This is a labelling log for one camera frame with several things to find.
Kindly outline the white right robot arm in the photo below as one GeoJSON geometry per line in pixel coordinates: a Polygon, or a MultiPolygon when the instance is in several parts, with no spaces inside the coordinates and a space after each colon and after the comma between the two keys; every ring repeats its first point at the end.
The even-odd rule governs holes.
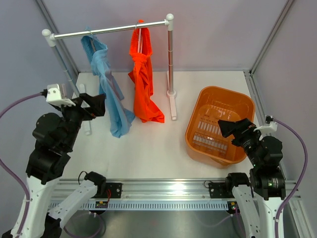
{"type": "Polygon", "coordinates": [[[256,127],[249,119],[240,121],[219,120],[223,137],[233,136],[231,143],[243,148],[252,168],[250,174],[229,173],[224,191],[237,201],[246,237],[282,238],[284,224],[282,205],[286,197],[285,178],[279,168],[283,158],[282,143],[270,136],[277,130],[271,117],[266,125],[256,127]]]}

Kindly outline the light blue shorts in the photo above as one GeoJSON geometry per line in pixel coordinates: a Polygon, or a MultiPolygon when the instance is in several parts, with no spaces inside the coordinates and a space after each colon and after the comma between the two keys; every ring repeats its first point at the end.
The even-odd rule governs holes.
{"type": "Polygon", "coordinates": [[[94,36],[96,52],[93,52],[90,36],[83,36],[81,44],[90,63],[93,75],[99,77],[99,93],[106,95],[105,105],[109,113],[111,134],[116,138],[120,138],[129,132],[135,115],[122,104],[124,95],[112,75],[111,66],[107,58],[107,45],[100,42],[94,36]]]}

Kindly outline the grey clothes hanger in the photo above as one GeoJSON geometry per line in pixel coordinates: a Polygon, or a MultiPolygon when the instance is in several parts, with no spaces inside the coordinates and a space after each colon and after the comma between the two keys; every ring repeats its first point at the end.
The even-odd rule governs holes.
{"type": "Polygon", "coordinates": [[[90,33],[90,43],[91,43],[91,47],[92,47],[92,50],[93,52],[96,52],[96,47],[95,47],[95,44],[94,44],[94,34],[89,30],[89,33],[90,33]]]}

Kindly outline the pink clothes hanger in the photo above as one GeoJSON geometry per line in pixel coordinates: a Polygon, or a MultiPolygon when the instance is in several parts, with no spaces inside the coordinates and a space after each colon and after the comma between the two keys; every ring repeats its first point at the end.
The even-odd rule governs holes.
{"type": "Polygon", "coordinates": [[[138,36],[138,45],[137,45],[137,53],[142,53],[143,51],[143,36],[142,36],[142,29],[135,28],[137,36],[138,36]]]}

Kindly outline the orange shorts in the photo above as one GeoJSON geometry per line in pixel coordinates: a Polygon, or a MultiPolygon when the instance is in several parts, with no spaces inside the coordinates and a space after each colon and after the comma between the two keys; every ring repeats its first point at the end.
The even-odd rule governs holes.
{"type": "Polygon", "coordinates": [[[128,73],[135,85],[134,114],[143,123],[148,121],[164,123],[165,116],[159,107],[151,100],[154,94],[153,67],[151,56],[153,54],[151,36],[148,28],[142,28],[143,51],[137,53],[138,36],[133,30],[129,54],[133,60],[134,67],[128,73]]]}

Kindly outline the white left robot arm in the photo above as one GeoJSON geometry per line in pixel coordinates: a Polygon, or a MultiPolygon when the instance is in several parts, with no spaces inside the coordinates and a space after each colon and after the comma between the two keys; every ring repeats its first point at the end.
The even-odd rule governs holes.
{"type": "Polygon", "coordinates": [[[92,197],[106,194],[106,178],[89,172],[56,209],[49,210],[53,191],[60,181],[69,153],[83,121],[93,120],[105,114],[104,94],[79,97],[62,102],[55,109],[62,113],[42,115],[36,122],[32,135],[36,139],[35,149],[26,168],[27,182],[24,183],[4,163],[0,165],[20,183],[25,197],[15,226],[2,234],[4,238],[58,238],[63,228],[76,211],[92,197]]]}

